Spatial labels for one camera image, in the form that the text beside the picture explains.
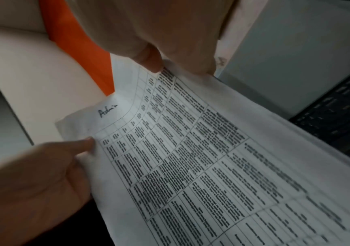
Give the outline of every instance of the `person's left hand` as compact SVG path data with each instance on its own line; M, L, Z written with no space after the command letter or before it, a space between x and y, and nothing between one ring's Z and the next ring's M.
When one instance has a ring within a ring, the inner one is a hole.
M89 201L89 182L75 156L94 142L45 143L0 168L0 245L23 244Z

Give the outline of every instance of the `desk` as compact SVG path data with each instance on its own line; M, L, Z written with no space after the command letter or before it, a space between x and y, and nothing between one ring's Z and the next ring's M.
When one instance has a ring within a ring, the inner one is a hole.
M54 123L105 98L46 34L0 28L0 90L35 144L61 141Z

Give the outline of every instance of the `white paper sheet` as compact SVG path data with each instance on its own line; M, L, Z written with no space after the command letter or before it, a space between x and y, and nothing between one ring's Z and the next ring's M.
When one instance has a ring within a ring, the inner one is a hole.
M350 245L350 159L213 77L112 56L116 93L56 123L117 246Z

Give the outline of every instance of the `black fabric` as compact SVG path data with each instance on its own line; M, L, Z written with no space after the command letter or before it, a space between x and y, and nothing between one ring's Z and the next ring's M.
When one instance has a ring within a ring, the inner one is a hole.
M89 201L82 209L52 230L46 231L25 245L62 244L114 246L94 200Z

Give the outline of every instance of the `orange object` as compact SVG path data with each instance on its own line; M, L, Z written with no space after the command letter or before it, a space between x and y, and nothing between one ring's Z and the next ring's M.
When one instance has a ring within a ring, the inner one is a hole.
M64 0L39 0L39 4L49 39L74 58L106 96L112 94L110 53L86 35Z

